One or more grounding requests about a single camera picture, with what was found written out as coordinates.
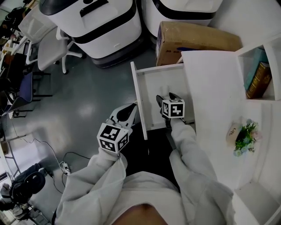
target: cardboard box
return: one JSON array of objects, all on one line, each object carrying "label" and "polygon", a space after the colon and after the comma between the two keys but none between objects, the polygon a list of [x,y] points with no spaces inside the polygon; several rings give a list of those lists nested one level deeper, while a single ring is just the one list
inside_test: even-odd
[{"label": "cardboard box", "polygon": [[181,51],[237,51],[240,37],[212,27],[183,22],[161,22],[156,44],[156,65],[175,64]]}]

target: blue flower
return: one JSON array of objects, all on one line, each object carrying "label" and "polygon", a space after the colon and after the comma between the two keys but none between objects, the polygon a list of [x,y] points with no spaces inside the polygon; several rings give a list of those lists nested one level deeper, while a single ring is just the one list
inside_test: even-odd
[{"label": "blue flower", "polygon": [[244,138],[244,141],[243,141],[245,144],[248,144],[250,142],[250,139],[249,138]]},{"label": "blue flower", "polygon": [[246,146],[241,149],[241,152],[242,152],[242,153],[245,153],[245,152],[247,152],[247,151],[248,151],[248,148],[247,148]]},{"label": "blue flower", "polygon": [[251,119],[247,119],[247,124],[251,124],[253,121]]},{"label": "blue flower", "polygon": [[235,155],[236,157],[239,157],[242,155],[242,153],[240,152],[240,150],[234,150],[233,155]]}]

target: floor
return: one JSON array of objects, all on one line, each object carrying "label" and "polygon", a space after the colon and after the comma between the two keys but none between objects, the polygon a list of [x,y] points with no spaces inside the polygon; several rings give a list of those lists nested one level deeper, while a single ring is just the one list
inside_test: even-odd
[{"label": "floor", "polygon": [[[80,51],[74,46],[72,51]],[[108,69],[99,69],[89,57],[86,59],[68,56],[66,63],[69,74],[64,75],[61,65],[52,65],[46,71],[51,76],[44,76],[36,84],[37,94],[53,94],[40,102],[33,102],[26,118],[2,118],[6,139],[17,135],[27,135],[23,139],[11,142],[15,158],[21,171],[35,163],[40,163],[54,173],[54,182],[58,190],[63,191],[62,173],[54,157],[61,162],[67,152],[76,152],[91,157],[98,151],[96,139],[100,125],[111,112],[126,103],[136,100],[130,62],[134,61],[138,69],[155,66],[155,53],[147,49],[138,57],[127,60]],[[46,143],[32,142],[36,138]],[[68,154],[65,161],[71,171],[85,167],[87,159]],[[9,160],[12,171],[15,164]],[[43,190],[31,199],[44,215],[51,219],[61,194],[53,184],[53,179],[46,177]]]}]

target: black chair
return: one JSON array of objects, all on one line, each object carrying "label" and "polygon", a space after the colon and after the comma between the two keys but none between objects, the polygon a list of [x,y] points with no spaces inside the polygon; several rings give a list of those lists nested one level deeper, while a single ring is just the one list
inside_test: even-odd
[{"label": "black chair", "polygon": [[50,75],[49,73],[35,72],[26,74],[21,82],[19,92],[17,93],[15,100],[11,99],[10,95],[6,93],[12,105],[7,105],[2,116],[7,115],[10,112],[15,112],[16,116],[14,118],[25,117],[19,116],[21,112],[32,112],[33,110],[19,110],[20,107],[28,105],[31,102],[39,102],[41,99],[33,99],[33,97],[51,97],[50,94],[33,94],[33,81],[39,79],[33,79],[33,75]]}]

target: white machine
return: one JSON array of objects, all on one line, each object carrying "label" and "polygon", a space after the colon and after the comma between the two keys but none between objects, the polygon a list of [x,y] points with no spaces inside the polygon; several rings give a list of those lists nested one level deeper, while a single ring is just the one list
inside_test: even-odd
[{"label": "white machine", "polygon": [[40,11],[99,67],[108,67],[142,48],[134,0],[41,0]]},{"label": "white machine", "polygon": [[155,43],[161,21],[180,21],[207,26],[223,0],[142,0],[144,23]]}]

